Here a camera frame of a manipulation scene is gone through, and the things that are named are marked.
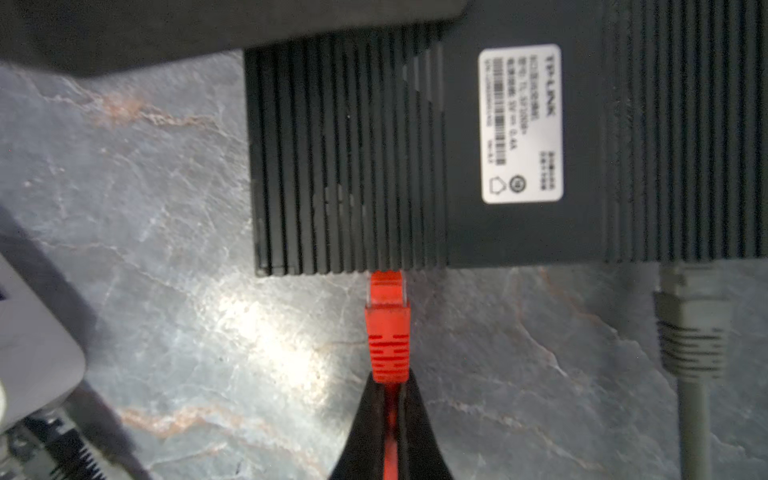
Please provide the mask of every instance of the product label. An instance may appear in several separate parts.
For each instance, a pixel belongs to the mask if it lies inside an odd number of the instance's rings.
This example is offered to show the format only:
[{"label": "product label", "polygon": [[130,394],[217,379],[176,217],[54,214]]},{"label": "product label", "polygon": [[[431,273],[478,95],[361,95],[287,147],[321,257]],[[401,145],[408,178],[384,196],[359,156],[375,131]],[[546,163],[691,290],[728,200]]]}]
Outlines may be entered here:
[{"label": "product label", "polygon": [[478,79],[483,201],[517,204],[560,200],[560,47],[486,48],[478,57]]}]

